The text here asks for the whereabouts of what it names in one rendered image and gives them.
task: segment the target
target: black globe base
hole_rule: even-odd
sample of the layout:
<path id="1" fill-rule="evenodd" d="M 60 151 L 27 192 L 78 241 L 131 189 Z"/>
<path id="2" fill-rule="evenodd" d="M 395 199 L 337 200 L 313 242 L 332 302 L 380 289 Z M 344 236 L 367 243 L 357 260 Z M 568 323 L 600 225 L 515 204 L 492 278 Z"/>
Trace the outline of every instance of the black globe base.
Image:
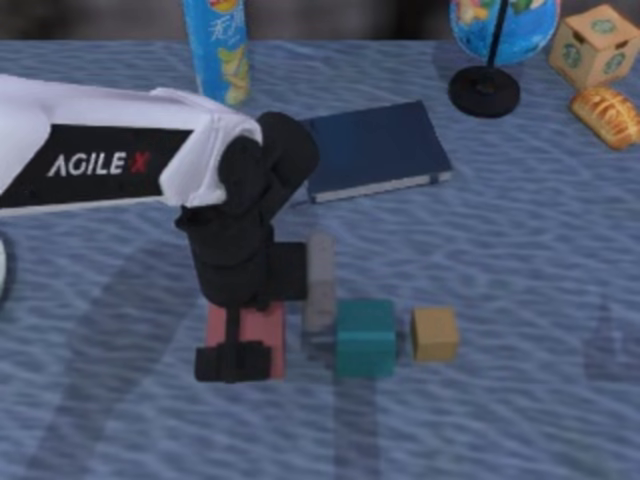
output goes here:
<path id="1" fill-rule="evenodd" d="M 467 115 L 499 118 L 509 115 L 520 103 L 520 85 L 499 68 L 468 67 L 449 82 L 449 99 Z"/>

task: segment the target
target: lay's logo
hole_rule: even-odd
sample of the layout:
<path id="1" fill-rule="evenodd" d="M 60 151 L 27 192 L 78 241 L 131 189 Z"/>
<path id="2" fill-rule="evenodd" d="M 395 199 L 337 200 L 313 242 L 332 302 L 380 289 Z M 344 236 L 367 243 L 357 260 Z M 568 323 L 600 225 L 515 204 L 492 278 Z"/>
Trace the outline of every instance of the lay's logo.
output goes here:
<path id="1" fill-rule="evenodd" d="M 209 6 L 218 13 L 231 13 L 238 6 L 239 0 L 208 0 Z"/>

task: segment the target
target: globe stand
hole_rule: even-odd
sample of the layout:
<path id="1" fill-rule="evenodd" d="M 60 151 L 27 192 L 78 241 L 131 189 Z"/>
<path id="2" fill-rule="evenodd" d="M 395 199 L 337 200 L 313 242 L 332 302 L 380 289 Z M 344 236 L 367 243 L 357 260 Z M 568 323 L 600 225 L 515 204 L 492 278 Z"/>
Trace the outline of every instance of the globe stand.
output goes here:
<path id="1" fill-rule="evenodd" d="M 486 65 L 458 71 L 449 82 L 449 99 L 461 112 L 478 118 L 499 118 L 513 112 L 520 103 L 520 85 L 504 70 L 495 67 L 509 0 L 500 1 Z"/>

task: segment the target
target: dark blue book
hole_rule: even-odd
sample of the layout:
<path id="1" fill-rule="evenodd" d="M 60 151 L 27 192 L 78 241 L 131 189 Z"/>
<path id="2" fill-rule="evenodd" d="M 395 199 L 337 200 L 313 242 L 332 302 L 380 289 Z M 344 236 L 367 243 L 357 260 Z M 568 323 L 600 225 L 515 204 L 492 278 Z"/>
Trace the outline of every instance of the dark blue book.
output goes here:
<path id="1" fill-rule="evenodd" d="M 313 202 L 436 184 L 452 166 L 420 101 L 304 120 L 320 149 Z"/>

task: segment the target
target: croissant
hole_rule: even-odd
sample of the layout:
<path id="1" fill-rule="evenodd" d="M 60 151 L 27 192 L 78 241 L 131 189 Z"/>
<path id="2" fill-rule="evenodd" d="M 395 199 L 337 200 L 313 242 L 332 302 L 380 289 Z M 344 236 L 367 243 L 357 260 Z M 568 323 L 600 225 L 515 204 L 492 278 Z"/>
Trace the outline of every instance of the croissant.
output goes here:
<path id="1" fill-rule="evenodd" d="M 612 88 L 587 88 L 573 97 L 569 108 L 615 150 L 640 143 L 640 114 L 631 100 Z"/>

